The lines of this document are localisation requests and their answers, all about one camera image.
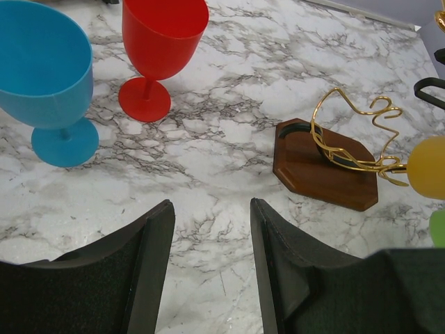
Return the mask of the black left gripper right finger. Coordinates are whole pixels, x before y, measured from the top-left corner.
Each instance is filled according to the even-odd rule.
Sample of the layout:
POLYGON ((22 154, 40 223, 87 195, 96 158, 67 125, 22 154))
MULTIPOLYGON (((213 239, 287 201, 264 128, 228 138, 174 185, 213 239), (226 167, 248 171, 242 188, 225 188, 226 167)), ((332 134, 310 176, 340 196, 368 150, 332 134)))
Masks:
POLYGON ((365 258, 324 244, 265 200, 250 203, 265 333, 443 333, 444 250, 365 258))

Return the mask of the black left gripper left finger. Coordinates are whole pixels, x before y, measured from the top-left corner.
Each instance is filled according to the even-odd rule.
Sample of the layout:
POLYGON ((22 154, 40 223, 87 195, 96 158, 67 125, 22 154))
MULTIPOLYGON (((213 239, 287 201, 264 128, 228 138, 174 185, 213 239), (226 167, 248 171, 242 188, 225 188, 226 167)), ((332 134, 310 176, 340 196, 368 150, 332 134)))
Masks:
POLYGON ((1 263, 2 333, 153 333, 175 229, 169 200, 55 260, 1 263))

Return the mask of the green wine glass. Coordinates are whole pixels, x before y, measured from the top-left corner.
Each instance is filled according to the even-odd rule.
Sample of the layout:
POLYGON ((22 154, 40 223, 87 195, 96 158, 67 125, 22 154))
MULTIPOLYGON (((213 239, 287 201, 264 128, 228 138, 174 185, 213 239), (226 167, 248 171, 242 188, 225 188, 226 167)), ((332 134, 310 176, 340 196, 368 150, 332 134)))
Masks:
POLYGON ((445 210, 433 212, 429 219, 430 236, 435 247, 445 247, 445 210))

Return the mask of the orange wine glass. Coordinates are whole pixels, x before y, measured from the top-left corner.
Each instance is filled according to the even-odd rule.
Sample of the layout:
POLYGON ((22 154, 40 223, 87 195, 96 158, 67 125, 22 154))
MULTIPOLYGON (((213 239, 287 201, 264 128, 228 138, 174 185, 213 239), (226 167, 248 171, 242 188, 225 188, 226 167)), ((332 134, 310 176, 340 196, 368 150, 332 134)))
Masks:
POLYGON ((418 144, 407 162, 407 176, 420 195, 444 200, 444 136, 432 136, 418 144))

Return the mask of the blue wine glass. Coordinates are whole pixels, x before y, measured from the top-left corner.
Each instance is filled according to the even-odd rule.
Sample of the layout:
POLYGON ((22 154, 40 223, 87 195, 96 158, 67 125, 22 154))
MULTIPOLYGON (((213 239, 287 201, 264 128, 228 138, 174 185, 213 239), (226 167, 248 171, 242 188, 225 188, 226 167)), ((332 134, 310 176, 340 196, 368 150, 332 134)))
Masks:
POLYGON ((1 2, 1 108, 33 128, 33 151, 58 167, 91 158, 99 135, 86 117, 92 47, 70 17, 32 1, 1 2))

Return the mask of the red wine glass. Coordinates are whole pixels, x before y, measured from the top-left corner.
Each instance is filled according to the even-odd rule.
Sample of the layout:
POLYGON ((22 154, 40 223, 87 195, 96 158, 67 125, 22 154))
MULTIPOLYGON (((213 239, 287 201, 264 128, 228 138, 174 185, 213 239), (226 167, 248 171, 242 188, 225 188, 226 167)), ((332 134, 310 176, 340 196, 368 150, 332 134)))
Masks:
POLYGON ((124 1, 122 39, 140 74, 120 88, 122 110, 141 122, 167 116, 171 99, 161 80, 173 77, 192 58, 209 22, 209 9, 196 1, 124 1))

